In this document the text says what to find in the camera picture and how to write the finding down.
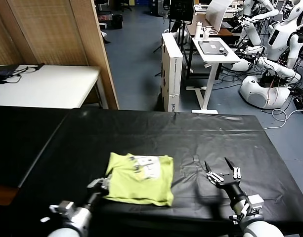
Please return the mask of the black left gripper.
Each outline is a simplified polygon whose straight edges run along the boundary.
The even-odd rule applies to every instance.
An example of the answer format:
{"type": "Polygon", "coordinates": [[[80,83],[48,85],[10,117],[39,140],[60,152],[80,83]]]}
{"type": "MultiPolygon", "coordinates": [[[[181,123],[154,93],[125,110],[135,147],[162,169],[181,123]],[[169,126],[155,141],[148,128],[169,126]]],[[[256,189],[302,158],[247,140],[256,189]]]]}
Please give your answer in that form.
{"type": "Polygon", "coordinates": [[[101,179],[94,179],[87,185],[89,189],[85,199],[85,208],[94,208],[103,196],[107,195],[111,181],[111,176],[101,179]]]}

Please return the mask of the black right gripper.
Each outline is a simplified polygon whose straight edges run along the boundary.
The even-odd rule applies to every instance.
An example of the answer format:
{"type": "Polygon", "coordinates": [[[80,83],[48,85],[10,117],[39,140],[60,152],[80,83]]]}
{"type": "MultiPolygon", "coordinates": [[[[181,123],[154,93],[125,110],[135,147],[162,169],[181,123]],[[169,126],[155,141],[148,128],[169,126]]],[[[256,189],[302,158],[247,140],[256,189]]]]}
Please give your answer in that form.
{"type": "Polygon", "coordinates": [[[217,188],[222,189],[226,192],[230,200],[242,200],[246,198],[246,194],[240,188],[241,167],[236,166],[228,158],[224,158],[229,168],[232,170],[231,174],[217,174],[213,172],[206,161],[204,161],[206,168],[207,179],[216,185],[217,188]]]}

